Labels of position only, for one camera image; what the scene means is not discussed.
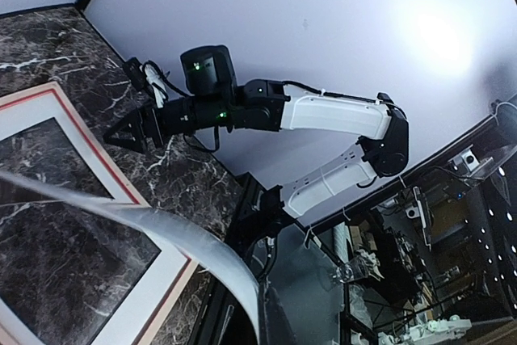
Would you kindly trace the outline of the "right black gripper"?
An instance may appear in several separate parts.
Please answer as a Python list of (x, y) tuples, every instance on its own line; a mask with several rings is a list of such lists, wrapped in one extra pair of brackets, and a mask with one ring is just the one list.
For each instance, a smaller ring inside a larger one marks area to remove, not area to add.
[(129, 112), (104, 134), (103, 141), (135, 152), (148, 150), (148, 139), (160, 146), (160, 135), (193, 136), (214, 128), (214, 146), (220, 146), (219, 127), (226, 125), (226, 106), (221, 99), (183, 97), (155, 107), (154, 112)]

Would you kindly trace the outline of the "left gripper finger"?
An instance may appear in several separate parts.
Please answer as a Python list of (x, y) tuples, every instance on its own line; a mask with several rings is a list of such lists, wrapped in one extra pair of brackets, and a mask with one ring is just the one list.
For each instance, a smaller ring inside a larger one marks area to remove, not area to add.
[(295, 345), (296, 336), (284, 312), (277, 291), (262, 282), (258, 291), (258, 344)]

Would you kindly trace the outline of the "autumn forest photo print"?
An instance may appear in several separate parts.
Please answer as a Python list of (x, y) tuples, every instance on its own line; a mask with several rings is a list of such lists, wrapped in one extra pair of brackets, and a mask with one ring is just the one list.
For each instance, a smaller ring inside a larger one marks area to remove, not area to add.
[(241, 257), (206, 229), (161, 209), (117, 203), (108, 198), (42, 183), (4, 170), (1, 172), (1, 179), (96, 213), (144, 234), (154, 235), (159, 241), (175, 246), (208, 270), (233, 294), (253, 326), (256, 342), (260, 344), (263, 341), (258, 281)]

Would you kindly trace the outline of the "clear plastic sheet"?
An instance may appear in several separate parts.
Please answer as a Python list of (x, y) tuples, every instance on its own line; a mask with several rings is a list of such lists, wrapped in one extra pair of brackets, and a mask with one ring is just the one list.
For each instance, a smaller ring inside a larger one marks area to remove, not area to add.
[[(3, 140), (1, 168), (107, 196), (53, 119)], [(1, 298), (44, 343), (91, 343), (158, 252), (139, 231), (1, 184)]]

